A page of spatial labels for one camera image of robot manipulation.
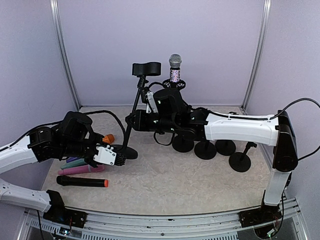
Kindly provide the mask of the orange toy microphone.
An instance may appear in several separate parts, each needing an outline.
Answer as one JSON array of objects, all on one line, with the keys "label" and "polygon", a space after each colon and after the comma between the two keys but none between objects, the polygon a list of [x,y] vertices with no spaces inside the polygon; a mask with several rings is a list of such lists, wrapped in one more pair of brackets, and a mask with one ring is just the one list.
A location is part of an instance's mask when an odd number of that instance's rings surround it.
[{"label": "orange toy microphone", "polygon": [[107,144],[112,144],[115,141],[115,137],[113,134],[107,134],[104,136],[102,141]]}]

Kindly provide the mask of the pink toy microphone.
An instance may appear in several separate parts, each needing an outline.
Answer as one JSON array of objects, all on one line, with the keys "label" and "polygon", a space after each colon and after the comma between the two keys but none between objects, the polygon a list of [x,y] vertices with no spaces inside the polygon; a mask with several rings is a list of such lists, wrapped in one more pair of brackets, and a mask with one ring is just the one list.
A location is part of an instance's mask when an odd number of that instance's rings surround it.
[{"label": "pink toy microphone", "polygon": [[82,165],[77,167],[71,167],[59,170],[58,175],[77,175],[77,174],[86,174],[86,173],[98,173],[105,170],[104,165],[98,165],[97,167],[92,167],[90,165]]}]

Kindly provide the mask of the mint green toy microphone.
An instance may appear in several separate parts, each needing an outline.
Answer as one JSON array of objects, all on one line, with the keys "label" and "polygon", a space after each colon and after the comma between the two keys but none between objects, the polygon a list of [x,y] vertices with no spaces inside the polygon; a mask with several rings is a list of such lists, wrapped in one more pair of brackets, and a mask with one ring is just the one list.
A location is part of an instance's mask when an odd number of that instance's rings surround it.
[{"label": "mint green toy microphone", "polygon": [[77,160],[73,160],[70,162],[67,162],[65,164],[63,164],[60,169],[64,170],[64,169],[69,169],[69,168],[74,168],[74,167],[80,167],[80,166],[84,166],[87,163],[84,161],[84,159],[77,159]]}]

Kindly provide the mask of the purple toy microphone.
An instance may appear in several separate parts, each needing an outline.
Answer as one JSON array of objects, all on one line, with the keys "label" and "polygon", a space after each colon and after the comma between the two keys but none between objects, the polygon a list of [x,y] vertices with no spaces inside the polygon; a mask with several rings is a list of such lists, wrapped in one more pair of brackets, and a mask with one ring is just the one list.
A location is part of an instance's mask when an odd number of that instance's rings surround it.
[{"label": "purple toy microphone", "polygon": [[78,160],[78,159],[79,159],[79,157],[70,157],[70,158],[68,158],[66,160],[66,162],[69,163],[69,162],[73,162],[73,161]]}]

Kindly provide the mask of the black wireless microphone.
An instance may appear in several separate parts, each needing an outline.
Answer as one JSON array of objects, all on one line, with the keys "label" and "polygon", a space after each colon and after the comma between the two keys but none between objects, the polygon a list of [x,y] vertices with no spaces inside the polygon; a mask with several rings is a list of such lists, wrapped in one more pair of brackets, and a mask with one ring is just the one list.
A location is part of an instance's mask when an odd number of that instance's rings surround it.
[{"label": "black wireless microphone", "polygon": [[70,177],[66,175],[59,175],[56,177],[57,184],[61,186],[76,186],[76,187],[98,187],[108,188],[109,181],[107,179],[97,178],[83,178],[83,177]]}]

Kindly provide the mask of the short black microphone stand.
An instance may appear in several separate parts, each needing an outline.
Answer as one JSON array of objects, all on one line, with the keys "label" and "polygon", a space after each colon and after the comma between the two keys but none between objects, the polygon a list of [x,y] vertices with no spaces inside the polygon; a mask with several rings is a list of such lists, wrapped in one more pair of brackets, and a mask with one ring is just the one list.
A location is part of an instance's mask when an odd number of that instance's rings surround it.
[{"label": "short black microphone stand", "polygon": [[236,145],[232,140],[217,140],[216,151],[223,156],[230,156],[236,152]]}]

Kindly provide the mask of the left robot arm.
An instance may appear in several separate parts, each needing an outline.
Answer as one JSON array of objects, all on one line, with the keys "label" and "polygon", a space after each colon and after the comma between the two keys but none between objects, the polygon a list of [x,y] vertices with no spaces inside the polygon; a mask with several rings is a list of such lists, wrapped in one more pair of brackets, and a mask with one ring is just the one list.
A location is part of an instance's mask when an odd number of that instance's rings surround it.
[{"label": "left robot arm", "polygon": [[[101,164],[123,166],[126,157],[104,142],[103,135],[94,132],[92,123],[88,113],[69,111],[61,121],[30,129],[0,150],[0,172],[69,157],[83,158],[92,167]],[[32,190],[4,180],[0,181],[0,200],[42,212],[44,219],[56,223],[70,224],[87,216],[84,212],[66,208],[57,191]]]}]

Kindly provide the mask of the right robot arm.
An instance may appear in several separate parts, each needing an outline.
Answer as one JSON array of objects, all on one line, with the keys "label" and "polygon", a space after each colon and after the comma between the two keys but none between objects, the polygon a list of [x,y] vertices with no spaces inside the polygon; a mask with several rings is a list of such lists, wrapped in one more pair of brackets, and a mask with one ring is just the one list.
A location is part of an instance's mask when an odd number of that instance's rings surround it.
[{"label": "right robot arm", "polygon": [[180,153],[194,151],[203,160],[214,158],[217,142],[242,141],[246,147],[256,144],[273,147],[273,162],[261,206],[239,213],[242,227],[251,227],[284,216],[283,192],[300,158],[296,136],[285,109],[267,116],[223,114],[209,109],[192,108],[176,88],[157,92],[143,88],[138,95],[146,109],[135,109],[126,123],[138,132],[172,133],[171,145]]}]

